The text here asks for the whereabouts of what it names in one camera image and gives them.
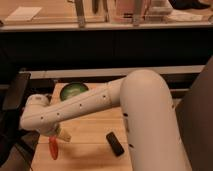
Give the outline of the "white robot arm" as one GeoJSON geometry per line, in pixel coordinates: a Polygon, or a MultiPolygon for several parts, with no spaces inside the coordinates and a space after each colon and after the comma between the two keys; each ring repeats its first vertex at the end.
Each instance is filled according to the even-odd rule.
{"type": "Polygon", "coordinates": [[[135,70],[54,105],[31,95],[20,127],[57,135],[61,122],[113,107],[123,114],[133,171],[192,171],[169,87],[153,70],[135,70]]]}

